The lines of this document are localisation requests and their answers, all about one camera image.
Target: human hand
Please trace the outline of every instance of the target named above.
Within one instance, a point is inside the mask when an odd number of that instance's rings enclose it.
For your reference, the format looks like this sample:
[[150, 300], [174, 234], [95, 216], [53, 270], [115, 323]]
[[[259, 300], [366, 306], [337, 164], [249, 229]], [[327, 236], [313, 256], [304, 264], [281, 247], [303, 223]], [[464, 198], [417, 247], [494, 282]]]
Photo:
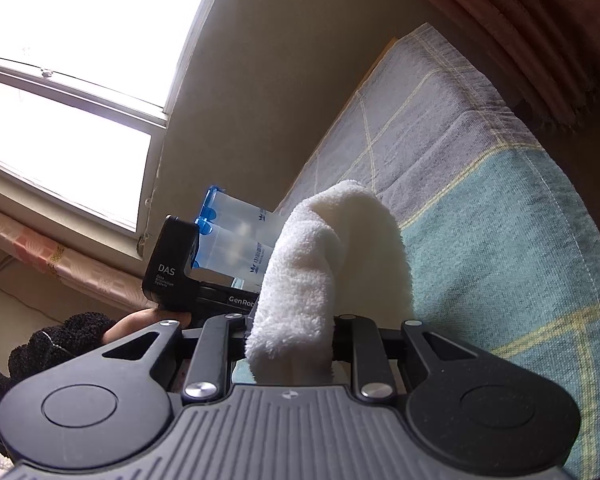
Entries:
[[162, 321], [163, 319], [175, 319], [186, 327], [191, 322], [189, 312], [170, 312], [169, 310], [159, 310], [157, 308], [147, 308], [138, 310], [128, 316], [123, 317], [119, 322], [112, 326], [102, 336], [102, 344], [107, 345], [124, 336], [132, 334], [149, 325]]

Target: window pane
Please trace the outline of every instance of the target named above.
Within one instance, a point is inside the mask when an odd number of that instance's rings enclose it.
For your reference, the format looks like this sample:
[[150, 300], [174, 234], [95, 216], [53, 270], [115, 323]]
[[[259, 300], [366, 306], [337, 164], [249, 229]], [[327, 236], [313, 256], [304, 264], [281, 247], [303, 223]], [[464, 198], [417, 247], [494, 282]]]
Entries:
[[201, 0], [0, 0], [0, 57], [164, 106]]
[[0, 161], [133, 230], [150, 136], [0, 83]]

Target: silver bolt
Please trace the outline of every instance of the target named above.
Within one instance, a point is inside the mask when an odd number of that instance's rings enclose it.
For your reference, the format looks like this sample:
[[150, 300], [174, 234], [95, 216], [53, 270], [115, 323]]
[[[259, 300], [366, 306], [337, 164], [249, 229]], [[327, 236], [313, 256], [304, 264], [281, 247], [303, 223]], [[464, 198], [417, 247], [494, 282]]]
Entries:
[[386, 399], [394, 393], [394, 389], [385, 383], [368, 383], [360, 388], [360, 393], [369, 399]]
[[285, 393], [282, 394], [282, 396], [286, 399], [286, 400], [291, 400], [291, 399], [295, 399], [297, 396], [299, 396], [300, 394], [298, 392], [296, 392], [295, 390], [287, 390]]
[[192, 383], [184, 389], [184, 392], [194, 399], [206, 399], [207, 397], [214, 396], [217, 391], [218, 387], [215, 384], [207, 383], [206, 381]]

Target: teal fabric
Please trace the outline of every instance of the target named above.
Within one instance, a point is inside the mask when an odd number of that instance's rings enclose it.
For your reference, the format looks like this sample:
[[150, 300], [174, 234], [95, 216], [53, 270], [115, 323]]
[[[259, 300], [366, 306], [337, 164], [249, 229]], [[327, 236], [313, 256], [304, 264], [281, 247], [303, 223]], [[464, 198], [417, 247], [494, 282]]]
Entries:
[[417, 316], [567, 389], [567, 468], [598, 478], [600, 234], [567, 177], [541, 149], [494, 153], [402, 237]]

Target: curtain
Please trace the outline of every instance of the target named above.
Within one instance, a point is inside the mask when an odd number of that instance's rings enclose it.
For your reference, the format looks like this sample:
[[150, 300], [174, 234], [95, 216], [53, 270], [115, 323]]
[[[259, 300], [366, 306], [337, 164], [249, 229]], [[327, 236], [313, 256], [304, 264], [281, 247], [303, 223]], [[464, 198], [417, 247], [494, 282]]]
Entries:
[[96, 300], [133, 312], [157, 306], [141, 281], [47, 238], [0, 213], [0, 249]]
[[542, 118], [572, 124], [600, 91], [600, 0], [429, 0]]

